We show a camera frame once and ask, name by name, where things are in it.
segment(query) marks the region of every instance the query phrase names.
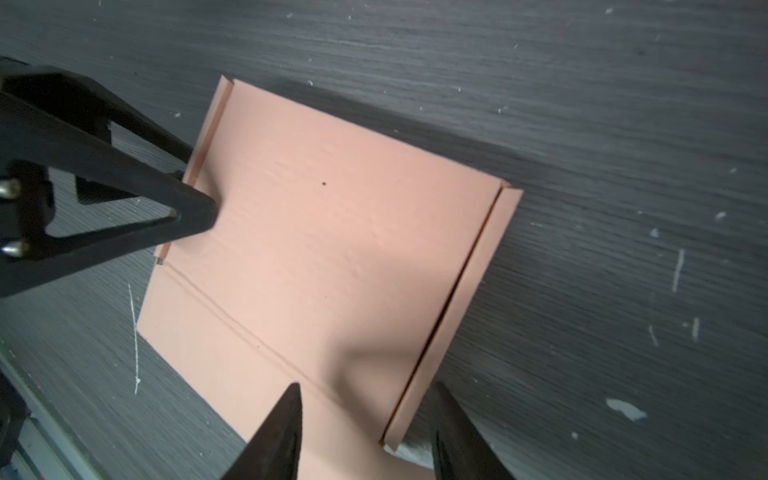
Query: cardboard box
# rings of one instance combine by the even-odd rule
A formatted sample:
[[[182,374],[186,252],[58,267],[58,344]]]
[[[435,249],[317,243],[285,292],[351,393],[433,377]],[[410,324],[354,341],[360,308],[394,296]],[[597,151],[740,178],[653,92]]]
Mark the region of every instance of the cardboard box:
[[[158,247],[139,333],[245,440],[302,387],[300,478],[430,478],[396,447],[522,192],[222,78],[184,181],[216,226]]]

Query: white speck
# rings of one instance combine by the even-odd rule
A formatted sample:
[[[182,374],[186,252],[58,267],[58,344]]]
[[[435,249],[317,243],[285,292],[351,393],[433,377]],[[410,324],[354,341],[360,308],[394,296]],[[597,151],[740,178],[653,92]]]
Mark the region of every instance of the white speck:
[[[685,249],[681,248],[677,252],[677,265],[674,267],[674,275],[672,276],[672,293],[677,293],[677,284],[680,282],[680,272],[683,271],[683,263],[685,262]]]
[[[695,343],[699,343],[699,328],[701,328],[701,320],[699,317],[694,317],[694,326],[690,329],[690,337],[694,339]]]
[[[648,417],[646,412],[643,412],[638,407],[632,405],[631,403],[627,403],[624,400],[605,399],[605,405],[607,405],[611,410],[616,410],[617,412],[623,413],[625,417],[633,422]]]
[[[654,343],[654,346],[658,347],[659,346],[659,339],[656,338],[656,334],[654,333],[654,326],[653,325],[649,325],[648,326],[648,333],[650,333],[650,339]]]
[[[139,383],[141,382],[141,379],[139,378],[139,337],[136,324],[136,310],[134,310],[134,294],[131,292],[131,284],[128,284],[128,298],[131,299],[131,316],[134,318],[134,352],[136,357],[136,386],[134,388],[134,395],[139,393]]]

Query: screw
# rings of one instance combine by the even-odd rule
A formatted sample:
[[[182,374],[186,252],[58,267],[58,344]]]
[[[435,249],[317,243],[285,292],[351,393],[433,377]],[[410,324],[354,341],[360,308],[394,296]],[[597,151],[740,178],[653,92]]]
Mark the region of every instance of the screw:
[[[15,178],[0,180],[0,198],[14,200],[22,192],[22,183]]]
[[[3,248],[2,252],[9,257],[22,258],[29,252],[29,243],[24,240],[14,240],[8,242]]]

